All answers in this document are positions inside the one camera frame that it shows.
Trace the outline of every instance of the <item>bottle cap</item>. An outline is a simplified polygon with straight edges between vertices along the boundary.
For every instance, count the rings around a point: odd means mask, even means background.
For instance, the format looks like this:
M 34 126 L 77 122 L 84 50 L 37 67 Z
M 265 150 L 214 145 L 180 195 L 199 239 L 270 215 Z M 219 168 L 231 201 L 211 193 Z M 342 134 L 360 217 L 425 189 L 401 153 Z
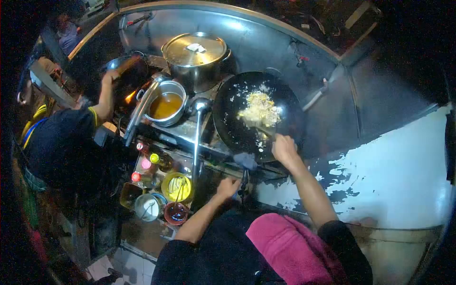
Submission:
M 147 158 L 144 158 L 143 161 L 141 161 L 141 166 L 144 169 L 149 169 L 152 166 L 152 162 L 150 162 Z
M 138 144 L 136 145 L 136 149 L 137 149 L 137 150 L 142 150 L 143 148 L 144 148 L 144 144 L 143 144 L 143 143 L 138 143 Z
M 150 155 L 150 161 L 152 163 L 158 163 L 160 161 L 160 157 L 158 156 L 158 154 L 153 153 Z
M 133 172 L 133 174 L 131 175 L 131 180 L 133 180 L 133 182 L 140 181 L 141 180 L 141 173 Z

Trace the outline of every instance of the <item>condiment bottle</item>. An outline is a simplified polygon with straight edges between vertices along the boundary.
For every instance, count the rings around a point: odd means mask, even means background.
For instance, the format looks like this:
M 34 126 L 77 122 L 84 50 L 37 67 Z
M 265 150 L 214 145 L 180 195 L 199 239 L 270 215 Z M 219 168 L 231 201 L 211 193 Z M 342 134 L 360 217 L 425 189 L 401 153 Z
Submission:
M 149 159 L 144 158 L 141 162 L 142 168 L 145 170 L 145 174 L 150 176 L 150 185 L 152 188 L 157 188 L 161 184 L 161 179 L 157 175 L 158 165 L 153 164 Z
M 142 142 L 136 144 L 136 149 L 142 152 L 146 157 L 149 157 L 149 146 Z
M 131 175 L 131 180 L 133 180 L 133 182 L 150 183 L 152 178 L 148 175 L 142 175 L 141 173 L 135 171 Z
M 156 153 L 152 153 L 149 160 L 153 164 L 158 164 L 158 168 L 163 172 L 170 172 L 174 166 L 173 159 L 165 153 L 161 153 L 161 157 Z

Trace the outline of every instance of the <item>stove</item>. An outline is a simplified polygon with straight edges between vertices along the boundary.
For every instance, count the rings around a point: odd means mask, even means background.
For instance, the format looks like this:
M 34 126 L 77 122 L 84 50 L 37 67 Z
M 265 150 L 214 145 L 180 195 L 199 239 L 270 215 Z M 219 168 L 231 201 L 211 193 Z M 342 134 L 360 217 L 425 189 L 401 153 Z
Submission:
M 149 55 L 147 56 L 146 61 L 153 68 L 161 68 L 162 72 L 169 73 L 169 69 L 164 58 Z M 190 94 L 191 98 L 187 102 L 187 107 L 191 106 L 193 100 L 199 97 L 214 100 L 221 84 L 223 84 L 223 82 L 232 76 L 232 74 L 224 74 L 222 75 L 222 80 L 210 90 L 202 93 Z M 153 122 L 147 120 L 146 118 L 143 118 L 141 120 L 141 124 L 138 126 L 138 131 L 139 137 L 141 139 L 158 140 L 164 142 L 168 147 L 172 146 L 192 156 L 196 126 L 196 116 L 191 115 L 187 112 L 182 116 L 181 120 L 177 124 L 168 127 L 157 126 Z M 202 136 L 199 149 L 200 153 L 205 159 L 216 162 L 225 162 L 232 165 L 234 168 L 238 168 L 238 166 L 234 164 L 230 158 L 233 154 L 231 153 L 230 149 L 222 142 L 217 133 L 217 130 L 215 129 L 211 112 L 208 112 L 202 120 L 201 134 Z M 274 162 L 267 163 L 262 166 L 262 170 L 271 172 L 266 175 L 269 178 L 284 176 L 283 170 L 280 169 L 280 167 L 277 168 L 275 166 L 278 165 Z

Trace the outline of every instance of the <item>dark background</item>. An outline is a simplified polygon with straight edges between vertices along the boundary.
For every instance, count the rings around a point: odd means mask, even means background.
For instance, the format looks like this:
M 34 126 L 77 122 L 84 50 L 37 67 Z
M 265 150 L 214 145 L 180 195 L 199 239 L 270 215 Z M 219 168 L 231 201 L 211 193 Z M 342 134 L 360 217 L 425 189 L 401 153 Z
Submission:
M 14 97 L 20 72 L 32 49 L 47 15 L 57 1 L 1 2 L 1 273 L 2 284 L 53 284 L 32 249 L 19 206 L 14 199 L 11 176 L 12 137 L 10 127 L 15 121 Z M 447 74 L 448 92 L 435 98 L 438 102 L 454 102 L 455 7 L 451 2 L 375 1 L 383 11 L 383 29 L 374 33 L 376 40 L 401 51 L 416 66 L 420 76 L 428 74 L 428 83 L 442 84 L 434 78 L 436 69 Z M 454 145 L 449 144 L 449 153 Z M 456 280 L 455 213 L 448 225 L 445 239 L 432 260 L 423 284 L 452 284 Z

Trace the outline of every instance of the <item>yellow bowl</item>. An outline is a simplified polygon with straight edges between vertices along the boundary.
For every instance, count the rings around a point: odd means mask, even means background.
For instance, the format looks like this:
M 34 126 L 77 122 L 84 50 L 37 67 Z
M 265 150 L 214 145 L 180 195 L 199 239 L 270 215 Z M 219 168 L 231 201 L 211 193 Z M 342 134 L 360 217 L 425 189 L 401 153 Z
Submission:
M 168 202 L 182 202 L 190 196 L 191 191 L 192 184 L 190 180 L 179 172 L 167 174 L 161 184 L 161 192 Z

